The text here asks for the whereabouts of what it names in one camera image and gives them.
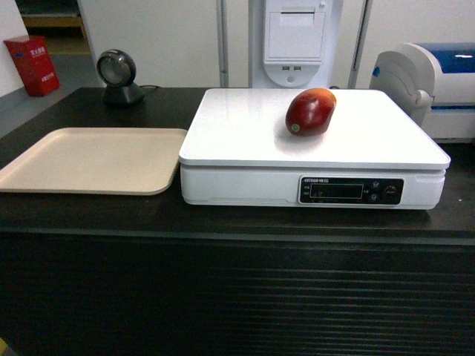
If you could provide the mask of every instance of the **digital display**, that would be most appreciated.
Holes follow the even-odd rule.
[[[361,199],[362,196],[362,184],[312,183],[310,185],[310,198]]]

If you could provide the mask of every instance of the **scale platform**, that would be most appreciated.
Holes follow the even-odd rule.
[[[285,126],[302,89],[210,89],[180,149],[198,205],[431,209],[451,158],[386,94],[332,90],[326,133]]]

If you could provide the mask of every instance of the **black counter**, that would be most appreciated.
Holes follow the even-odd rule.
[[[0,168],[58,128],[188,128],[205,90],[125,109],[77,90],[0,139]],[[25,355],[469,355],[475,147],[441,147],[429,211],[188,205],[179,173],[151,197],[1,193],[0,336]]]

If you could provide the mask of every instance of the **black countertop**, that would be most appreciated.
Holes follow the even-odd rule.
[[[158,88],[138,105],[119,109],[102,104],[102,89],[79,89],[0,139],[0,168],[59,128],[187,129],[205,91]],[[475,147],[441,147],[452,163],[440,203],[429,211],[189,205],[181,196],[178,173],[167,191],[151,197],[1,193],[0,231],[265,240],[392,238],[399,243],[435,238],[442,239],[438,243],[456,239],[473,244]]]

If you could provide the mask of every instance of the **floor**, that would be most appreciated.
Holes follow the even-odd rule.
[[[47,49],[59,79],[59,89],[43,97],[29,96],[17,106],[0,112],[0,137],[56,104],[81,87],[102,87],[87,40],[79,33],[46,33]]]

